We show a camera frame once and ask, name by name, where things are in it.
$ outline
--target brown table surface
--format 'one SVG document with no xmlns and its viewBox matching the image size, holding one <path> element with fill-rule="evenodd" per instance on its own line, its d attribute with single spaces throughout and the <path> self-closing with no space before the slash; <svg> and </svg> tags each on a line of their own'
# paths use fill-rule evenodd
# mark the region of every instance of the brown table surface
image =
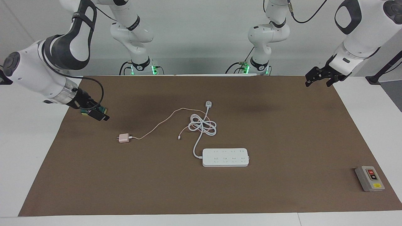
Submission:
<svg viewBox="0 0 402 226">
<path fill-rule="evenodd" d="M 333 87 L 304 77 L 97 77 L 110 120 L 69 109 L 20 216 L 402 210 Z M 99 88 L 80 85 L 95 99 Z M 246 168 L 204 168 L 179 132 L 205 110 L 217 135 L 197 147 L 247 148 Z M 371 165 L 386 189 L 364 192 L 354 168 Z"/>
</svg>

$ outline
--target charging cable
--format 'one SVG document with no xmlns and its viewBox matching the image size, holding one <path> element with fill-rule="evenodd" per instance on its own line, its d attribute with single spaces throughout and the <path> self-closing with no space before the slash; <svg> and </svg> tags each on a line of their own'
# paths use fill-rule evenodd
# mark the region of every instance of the charging cable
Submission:
<svg viewBox="0 0 402 226">
<path fill-rule="evenodd" d="M 172 114 L 167 117 L 165 120 L 163 120 L 162 122 L 158 123 L 151 131 L 149 131 L 147 134 L 145 134 L 144 136 L 138 138 L 138 137 L 134 137 L 134 136 L 130 136 L 129 134 L 120 134 L 119 137 L 117 138 L 117 140 L 119 141 L 119 143 L 128 143 L 130 142 L 130 139 L 136 139 L 136 140 L 142 140 L 144 137 L 148 136 L 149 134 L 151 134 L 153 131 L 156 130 L 156 128 L 158 128 L 161 124 L 163 124 L 164 122 L 166 122 L 167 120 L 169 120 L 176 112 L 181 111 L 181 110 L 188 110 L 188 111 L 198 111 L 203 113 L 205 116 L 204 118 L 201 118 L 201 116 L 197 115 L 197 114 L 192 114 L 190 117 L 190 123 L 184 128 L 182 129 L 182 131 L 180 132 L 180 134 L 178 135 L 177 139 L 180 140 L 181 139 L 181 134 L 186 130 L 189 129 L 192 132 L 195 131 L 200 131 L 200 136 L 198 137 L 194 148 L 193 148 L 193 155 L 196 158 L 202 159 L 202 156 L 198 156 L 195 153 L 195 148 L 197 147 L 198 142 L 200 141 L 201 137 L 203 134 L 207 134 L 208 136 L 214 136 L 216 134 L 216 127 L 217 124 L 214 121 L 211 121 L 208 117 L 208 112 L 209 109 L 212 107 L 212 102 L 211 101 L 207 101 L 205 103 L 205 106 L 207 108 L 206 112 L 203 112 L 201 110 L 196 110 L 196 109 L 189 109 L 189 108 L 180 108 L 177 109 L 175 111 L 172 112 Z"/>
</svg>

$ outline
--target black pole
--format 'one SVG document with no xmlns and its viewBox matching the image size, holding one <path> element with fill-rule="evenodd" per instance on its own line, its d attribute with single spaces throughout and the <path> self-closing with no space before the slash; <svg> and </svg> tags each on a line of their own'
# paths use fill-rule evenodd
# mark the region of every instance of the black pole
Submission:
<svg viewBox="0 0 402 226">
<path fill-rule="evenodd" d="M 400 51 L 387 65 L 385 65 L 377 74 L 374 76 L 366 76 L 367 81 L 372 85 L 381 85 L 378 80 L 379 78 L 387 72 L 394 64 L 396 64 L 402 58 L 402 51 Z"/>
</svg>

